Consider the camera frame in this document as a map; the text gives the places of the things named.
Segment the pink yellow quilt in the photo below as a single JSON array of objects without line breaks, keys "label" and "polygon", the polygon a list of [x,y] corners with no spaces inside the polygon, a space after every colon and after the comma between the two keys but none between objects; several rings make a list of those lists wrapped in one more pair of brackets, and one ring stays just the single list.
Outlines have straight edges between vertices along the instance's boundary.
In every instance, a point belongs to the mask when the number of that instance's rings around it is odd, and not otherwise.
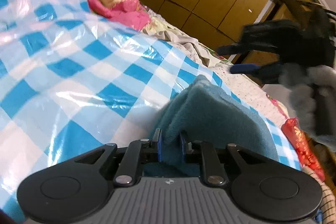
[{"label": "pink yellow quilt", "polygon": [[87,0],[96,14],[136,31],[151,23],[151,18],[139,0]]}]

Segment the blue white checkered plastic sheet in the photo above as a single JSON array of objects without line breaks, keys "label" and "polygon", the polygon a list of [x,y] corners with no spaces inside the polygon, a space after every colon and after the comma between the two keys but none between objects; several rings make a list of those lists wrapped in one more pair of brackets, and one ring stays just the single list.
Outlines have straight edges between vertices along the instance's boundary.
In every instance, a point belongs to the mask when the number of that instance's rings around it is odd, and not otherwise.
[{"label": "blue white checkered plastic sheet", "polygon": [[171,98],[210,68],[168,42],[92,14],[87,0],[1,0],[1,209],[30,174],[149,135]]}]

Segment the beige cloth garment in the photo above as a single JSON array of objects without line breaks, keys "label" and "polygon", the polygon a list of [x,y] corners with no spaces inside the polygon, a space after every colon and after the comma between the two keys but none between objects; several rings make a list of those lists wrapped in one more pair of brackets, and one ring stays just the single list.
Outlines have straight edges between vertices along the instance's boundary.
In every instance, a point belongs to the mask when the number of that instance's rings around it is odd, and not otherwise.
[{"label": "beige cloth garment", "polygon": [[161,20],[155,16],[151,17],[142,32],[154,38],[169,42],[173,47],[181,50],[192,61],[209,67],[212,61],[212,55],[209,50],[201,46],[196,38],[192,38],[177,29],[175,26]]}]

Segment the teal knit sweater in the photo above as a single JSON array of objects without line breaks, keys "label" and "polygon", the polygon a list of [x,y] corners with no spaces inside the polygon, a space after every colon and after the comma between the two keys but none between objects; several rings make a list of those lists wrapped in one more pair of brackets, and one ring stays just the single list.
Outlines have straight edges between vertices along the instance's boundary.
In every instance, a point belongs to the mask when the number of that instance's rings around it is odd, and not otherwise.
[{"label": "teal knit sweater", "polygon": [[188,88],[172,98],[155,116],[161,129],[162,161],[146,164],[143,174],[153,177],[197,177],[197,164],[182,161],[179,135],[208,141],[216,148],[228,143],[278,161],[272,134],[263,119],[229,96],[221,87],[198,76]]}]

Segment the red gold plastic bag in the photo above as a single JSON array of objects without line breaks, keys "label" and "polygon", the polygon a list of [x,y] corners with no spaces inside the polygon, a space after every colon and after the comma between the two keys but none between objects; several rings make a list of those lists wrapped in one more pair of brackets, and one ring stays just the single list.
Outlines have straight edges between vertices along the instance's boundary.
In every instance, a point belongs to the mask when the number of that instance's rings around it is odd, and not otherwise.
[{"label": "red gold plastic bag", "polygon": [[297,153],[302,167],[310,168],[324,182],[325,174],[315,154],[310,150],[304,132],[299,128],[296,118],[289,118],[281,126],[281,130]]}]

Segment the beige checked knit garment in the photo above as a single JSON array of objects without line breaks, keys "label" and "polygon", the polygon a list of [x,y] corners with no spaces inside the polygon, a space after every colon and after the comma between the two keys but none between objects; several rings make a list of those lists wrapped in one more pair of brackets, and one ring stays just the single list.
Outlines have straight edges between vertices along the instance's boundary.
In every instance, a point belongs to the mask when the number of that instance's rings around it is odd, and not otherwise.
[{"label": "beige checked knit garment", "polygon": [[315,216],[316,223],[332,224],[336,221],[335,196],[331,189],[320,180],[315,171],[308,166],[304,166],[302,171],[314,178],[322,189],[322,201]]}]

